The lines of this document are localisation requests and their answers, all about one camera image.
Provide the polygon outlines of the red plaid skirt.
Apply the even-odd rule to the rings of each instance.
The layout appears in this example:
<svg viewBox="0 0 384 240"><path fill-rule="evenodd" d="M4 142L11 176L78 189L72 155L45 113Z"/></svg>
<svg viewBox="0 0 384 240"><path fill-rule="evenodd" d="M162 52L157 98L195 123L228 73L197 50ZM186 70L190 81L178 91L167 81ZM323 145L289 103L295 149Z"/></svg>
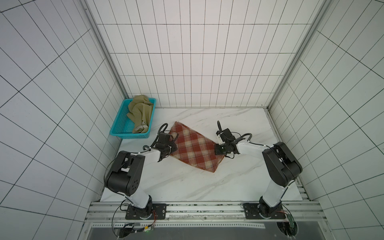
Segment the red plaid skirt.
<svg viewBox="0 0 384 240"><path fill-rule="evenodd" d="M172 132L179 134L175 143L177 150L171 156L192 167L214 173L223 155L215 155L215 142L186 125L175 122Z"/></svg>

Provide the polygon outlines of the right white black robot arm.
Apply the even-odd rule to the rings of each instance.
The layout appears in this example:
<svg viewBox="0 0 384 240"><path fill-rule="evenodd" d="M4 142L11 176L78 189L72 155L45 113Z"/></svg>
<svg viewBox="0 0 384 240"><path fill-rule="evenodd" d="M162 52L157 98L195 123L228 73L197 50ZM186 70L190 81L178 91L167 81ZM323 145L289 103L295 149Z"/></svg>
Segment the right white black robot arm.
<svg viewBox="0 0 384 240"><path fill-rule="evenodd" d="M260 197L256 213L263 219L272 218L274 213L282 209L282 198L289 186L302 173L301 164L283 142L270 147L251 142L253 136L251 133L235 138L229 129L223 130L220 123L218 129L216 135L219 143L215 144L216 156L227 158L228 154L234 154L263 157L271 180L267 190Z"/></svg>

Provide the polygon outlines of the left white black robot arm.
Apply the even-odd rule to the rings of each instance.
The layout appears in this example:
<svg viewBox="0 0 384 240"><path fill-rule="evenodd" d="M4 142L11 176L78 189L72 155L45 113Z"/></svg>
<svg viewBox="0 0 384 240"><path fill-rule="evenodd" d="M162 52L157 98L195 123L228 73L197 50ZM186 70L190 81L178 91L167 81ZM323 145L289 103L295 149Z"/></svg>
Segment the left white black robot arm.
<svg viewBox="0 0 384 240"><path fill-rule="evenodd" d="M127 210L141 219L153 215L152 197L140 187L145 164L158 163L176 152L179 134L174 131L158 133L150 146L141 152L121 151L113 160L104 177L105 188L125 197L130 202Z"/></svg>

